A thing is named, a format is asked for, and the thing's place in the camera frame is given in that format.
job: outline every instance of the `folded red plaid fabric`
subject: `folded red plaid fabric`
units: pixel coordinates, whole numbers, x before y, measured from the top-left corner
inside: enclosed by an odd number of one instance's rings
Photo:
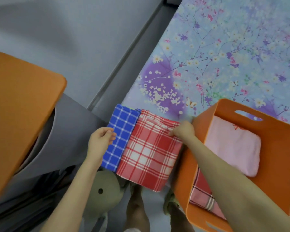
[[[200,168],[197,170],[189,202],[225,219]]]
[[[181,140],[169,136],[179,124],[142,110],[116,174],[153,191],[161,191],[182,146]]]

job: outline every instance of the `bed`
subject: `bed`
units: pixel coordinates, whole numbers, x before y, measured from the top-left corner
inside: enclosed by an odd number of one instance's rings
[[[183,0],[123,105],[182,121],[220,98],[290,123],[290,0]]]

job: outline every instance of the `folded pink towel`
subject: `folded pink towel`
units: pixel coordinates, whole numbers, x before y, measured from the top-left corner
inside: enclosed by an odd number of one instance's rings
[[[246,176],[257,175],[261,139],[256,134],[214,116],[204,144]]]

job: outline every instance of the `orange table top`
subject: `orange table top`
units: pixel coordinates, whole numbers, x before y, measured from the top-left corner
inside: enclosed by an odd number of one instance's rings
[[[55,72],[0,52],[0,194],[66,87]]]

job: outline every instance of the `person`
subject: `person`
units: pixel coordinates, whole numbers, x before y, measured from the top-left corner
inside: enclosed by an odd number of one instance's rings
[[[113,131],[112,128],[100,128],[91,135],[84,163],[41,232],[78,231],[103,154],[108,145],[115,140],[116,134]],[[290,217],[239,170],[203,145],[195,137],[191,123],[182,122],[169,135],[180,138],[192,151],[213,196],[234,232],[290,231]],[[124,227],[127,232],[150,231],[141,193],[141,186],[131,187]],[[170,214],[171,232],[194,231],[178,206],[174,194],[170,191],[166,196],[164,212]]]

